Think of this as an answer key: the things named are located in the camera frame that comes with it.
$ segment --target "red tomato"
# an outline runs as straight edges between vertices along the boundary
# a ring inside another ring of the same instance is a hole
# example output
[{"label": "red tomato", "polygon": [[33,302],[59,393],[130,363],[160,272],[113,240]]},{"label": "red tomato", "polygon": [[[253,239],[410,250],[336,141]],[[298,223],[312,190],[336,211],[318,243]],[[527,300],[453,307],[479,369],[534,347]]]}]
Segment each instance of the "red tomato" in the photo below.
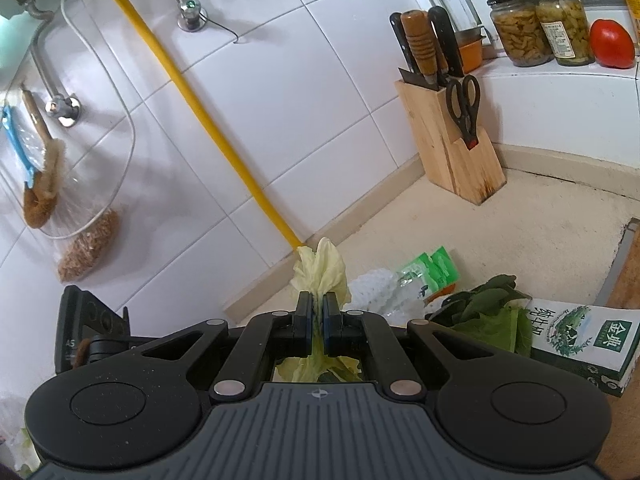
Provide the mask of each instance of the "red tomato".
[{"label": "red tomato", "polygon": [[589,42],[602,66],[631,68],[636,60],[634,40],[622,25],[613,20],[596,20],[591,25]]}]

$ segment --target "pickled vegetable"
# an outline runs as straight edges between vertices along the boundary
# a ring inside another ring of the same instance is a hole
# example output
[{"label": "pickled vegetable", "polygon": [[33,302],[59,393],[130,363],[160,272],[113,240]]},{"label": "pickled vegetable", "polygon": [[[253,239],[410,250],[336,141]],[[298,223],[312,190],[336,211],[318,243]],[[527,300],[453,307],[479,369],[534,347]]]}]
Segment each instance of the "pickled vegetable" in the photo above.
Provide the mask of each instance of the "pickled vegetable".
[{"label": "pickled vegetable", "polygon": [[536,14],[542,23],[558,62],[593,62],[589,24],[578,0],[540,0]]},{"label": "pickled vegetable", "polygon": [[502,46],[518,66],[530,66],[547,60],[551,47],[533,7],[492,16]]}]

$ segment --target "black scissors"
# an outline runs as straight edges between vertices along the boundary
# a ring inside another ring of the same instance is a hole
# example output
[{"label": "black scissors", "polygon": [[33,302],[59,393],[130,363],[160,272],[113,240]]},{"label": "black scissors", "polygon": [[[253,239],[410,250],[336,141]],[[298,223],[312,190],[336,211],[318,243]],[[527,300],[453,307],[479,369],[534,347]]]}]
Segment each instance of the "black scissors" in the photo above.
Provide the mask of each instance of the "black scissors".
[{"label": "black scissors", "polygon": [[[469,99],[469,85],[473,84],[474,100]],[[453,109],[453,91],[456,90],[458,97],[458,107],[460,108],[460,115],[456,115]],[[447,109],[453,121],[458,125],[460,133],[462,133],[462,139],[468,149],[471,149],[478,145],[478,134],[476,133],[476,126],[478,123],[478,108],[480,107],[480,83],[471,74],[465,75],[465,78],[460,82],[458,79],[452,79],[447,84]]]}]

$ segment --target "barcode label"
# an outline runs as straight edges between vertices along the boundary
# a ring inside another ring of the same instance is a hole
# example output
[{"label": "barcode label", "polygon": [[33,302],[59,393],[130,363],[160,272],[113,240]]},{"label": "barcode label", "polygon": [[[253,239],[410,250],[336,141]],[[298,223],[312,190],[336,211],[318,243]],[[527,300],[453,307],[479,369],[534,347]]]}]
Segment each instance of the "barcode label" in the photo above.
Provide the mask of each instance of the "barcode label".
[{"label": "barcode label", "polygon": [[574,48],[571,46],[571,40],[562,22],[541,23],[541,25],[545,29],[546,38],[554,51],[554,56],[565,59],[575,57]]}]

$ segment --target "white cable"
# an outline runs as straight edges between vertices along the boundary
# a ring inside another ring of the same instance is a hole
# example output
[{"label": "white cable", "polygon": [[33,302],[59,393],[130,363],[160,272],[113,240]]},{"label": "white cable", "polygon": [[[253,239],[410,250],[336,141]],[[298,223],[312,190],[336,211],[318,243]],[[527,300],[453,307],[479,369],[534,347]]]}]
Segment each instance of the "white cable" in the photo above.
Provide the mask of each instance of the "white cable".
[{"label": "white cable", "polygon": [[104,206],[100,211],[98,211],[98,213],[89,222],[87,222],[87,224],[85,224],[84,227],[72,232],[71,234],[64,235],[64,236],[51,236],[51,235],[46,234],[42,229],[40,229],[42,234],[44,234],[50,240],[66,240],[68,238],[72,238],[72,237],[74,237],[76,235],[79,235],[81,232],[87,230],[94,223],[96,223],[98,221],[98,219],[105,213],[105,211],[107,211],[107,209],[111,207],[111,204],[113,204],[113,201],[115,200],[116,195],[120,191],[120,188],[122,187],[122,183],[124,182],[124,179],[127,176],[127,171],[129,171],[129,166],[131,164],[131,159],[133,158],[133,150],[136,147],[136,126],[133,123],[133,119],[131,118],[131,113],[129,112],[129,109],[127,108],[127,105],[125,104],[124,99],[122,98],[122,95],[120,95],[120,92],[118,91],[118,87],[116,86],[116,83],[114,83],[113,79],[111,78],[111,74],[109,73],[109,70],[107,69],[107,67],[105,67],[104,63],[100,59],[100,56],[98,56],[98,53],[95,51],[95,49],[91,46],[91,44],[82,35],[82,32],[80,32],[78,30],[78,28],[74,25],[74,23],[66,15],[65,0],[60,0],[60,13],[62,14],[62,17],[65,19],[66,24],[76,34],[78,39],[80,41],[82,41],[82,43],[87,48],[87,50],[94,55],[96,61],[102,67],[102,70],[104,71],[104,74],[109,79],[109,82],[111,83],[111,86],[113,86],[113,90],[116,92],[116,95],[118,96],[118,100],[120,101],[120,104],[122,105],[122,109],[124,110],[124,113],[126,114],[127,119],[129,120],[129,124],[131,126],[131,149],[129,151],[129,156],[127,158],[127,163],[125,165],[124,171],[122,173],[122,177],[121,177],[120,181],[117,183],[117,185],[116,185],[116,187],[115,187],[115,189],[113,191],[113,194],[111,195],[111,198],[109,199],[107,205]]}]

